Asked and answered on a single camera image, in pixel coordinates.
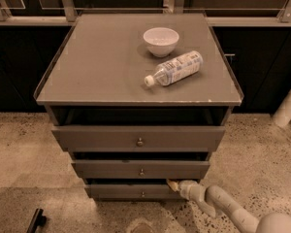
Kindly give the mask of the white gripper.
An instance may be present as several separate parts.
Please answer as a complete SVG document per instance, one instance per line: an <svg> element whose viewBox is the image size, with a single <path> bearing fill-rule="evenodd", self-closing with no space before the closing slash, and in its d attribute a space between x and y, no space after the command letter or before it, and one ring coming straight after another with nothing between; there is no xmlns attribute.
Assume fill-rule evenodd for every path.
<svg viewBox="0 0 291 233"><path fill-rule="evenodd" d="M173 192L179 192L180 196L189 201L204 201L206 189L195 181L185 180L178 181L166 180L167 185Z"/></svg>

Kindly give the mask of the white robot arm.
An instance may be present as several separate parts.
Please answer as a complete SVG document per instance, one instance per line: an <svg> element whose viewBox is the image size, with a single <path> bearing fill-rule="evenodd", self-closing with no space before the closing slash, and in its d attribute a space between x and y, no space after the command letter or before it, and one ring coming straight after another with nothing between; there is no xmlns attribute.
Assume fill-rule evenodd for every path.
<svg viewBox="0 0 291 233"><path fill-rule="evenodd" d="M208 216L225 214L241 233L291 233L291 216L270 213L258 219L217 185L204 187L192 180L167 180L167 184Z"/></svg>

